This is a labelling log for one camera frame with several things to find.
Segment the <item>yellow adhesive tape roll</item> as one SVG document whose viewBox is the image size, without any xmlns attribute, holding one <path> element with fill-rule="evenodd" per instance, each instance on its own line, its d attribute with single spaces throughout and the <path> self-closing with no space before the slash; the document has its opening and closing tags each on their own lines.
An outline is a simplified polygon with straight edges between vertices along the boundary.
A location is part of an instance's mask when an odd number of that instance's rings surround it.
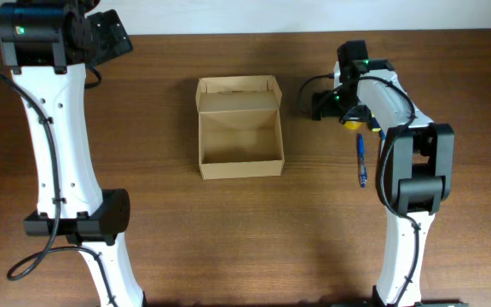
<svg viewBox="0 0 491 307">
<path fill-rule="evenodd" d="M 344 127 L 348 130 L 358 130 L 359 128 L 361 128 L 362 126 L 362 122 L 358 122 L 358 121 L 346 121 L 344 123 Z"/>
</svg>

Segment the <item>blue ballpoint pen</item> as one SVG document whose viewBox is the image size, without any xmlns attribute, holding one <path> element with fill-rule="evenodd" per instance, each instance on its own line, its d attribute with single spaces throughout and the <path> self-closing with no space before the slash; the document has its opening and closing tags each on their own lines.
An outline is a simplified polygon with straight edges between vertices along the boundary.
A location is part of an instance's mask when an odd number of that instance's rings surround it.
<svg viewBox="0 0 491 307">
<path fill-rule="evenodd" d="M 365 188 L 367 185 L 367 168 L 365 166 L 365 146 L 362 134 L 357 135 L 357 154 L 359 162 L 360 186 Z"/>
</svg>

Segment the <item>brown cardboard box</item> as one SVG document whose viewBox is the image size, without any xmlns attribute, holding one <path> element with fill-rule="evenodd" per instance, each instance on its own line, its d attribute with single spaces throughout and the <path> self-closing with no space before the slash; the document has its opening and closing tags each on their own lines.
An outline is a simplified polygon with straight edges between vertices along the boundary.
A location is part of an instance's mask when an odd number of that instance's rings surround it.
<svg viewBox="0 0 491 307">
<path fill-rule="evenodd" d="M 199 80 L 195 102 L 199 170 L 204 180 L 282 174 L 281 100 L 273 75 Z"/>
</svg>

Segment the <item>yellow highlighter marker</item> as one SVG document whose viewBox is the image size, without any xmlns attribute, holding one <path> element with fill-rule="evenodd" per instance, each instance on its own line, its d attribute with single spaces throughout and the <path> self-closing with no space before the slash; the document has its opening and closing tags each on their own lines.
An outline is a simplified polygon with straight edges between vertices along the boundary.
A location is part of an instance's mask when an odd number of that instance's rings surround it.
<svg viewBox="0 0 491 307">
<path fill-rule="evenodd" d="M 380 132 L 381 131 L 381 127 L 380 127 L 380 125 L 379 125 L 378 121 L 376 120 L 376 117 L 373 113 L 371 113 L 369 129 L 373 132 Z"/>
</svg>

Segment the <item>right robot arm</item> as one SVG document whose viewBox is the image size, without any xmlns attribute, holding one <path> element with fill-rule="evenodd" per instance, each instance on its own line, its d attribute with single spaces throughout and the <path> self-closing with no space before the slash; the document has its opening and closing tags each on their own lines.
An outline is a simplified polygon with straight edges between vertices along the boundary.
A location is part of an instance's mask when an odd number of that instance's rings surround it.
<svg viewBox="0 0 491 307">
<path fill-rule="evenodd" d="M 337 49 L 334 87 L 313 97 L 313 120 L 368 123 L 381 143 L 375 185 L 386 212 L 383 266 L 371 306 L 420 306 L 419 280 L 430 226 L 451 191 L 455 134 L 413 103 L 393 65 L 362 40 Z"/>
</svg>

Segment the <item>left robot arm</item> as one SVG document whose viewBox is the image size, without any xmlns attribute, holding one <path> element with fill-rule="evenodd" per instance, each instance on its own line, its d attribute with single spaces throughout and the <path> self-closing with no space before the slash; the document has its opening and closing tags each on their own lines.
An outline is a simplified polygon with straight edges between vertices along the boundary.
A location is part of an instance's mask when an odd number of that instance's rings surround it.
<svg viewBox="0 0 491 307">
<path fill-rule="evenodd" d="M 84 114 L 86 78 L 102 63 L 132 51 L 114 10 L 98 12 L 94 1 L 16 1 L 0 6 L 0 48 L 11 73 L 5 82 L 21 97 L 38 173 L 36 210 L 24 220 L 45 248 L 13 266 L 11 281 L 29 275 L 54 242 L 87 263 L 101 304 L 143 306 L 125 232 L 130 221 L 126 190 L 99 186 L 90 157 Z"/>
</svg>

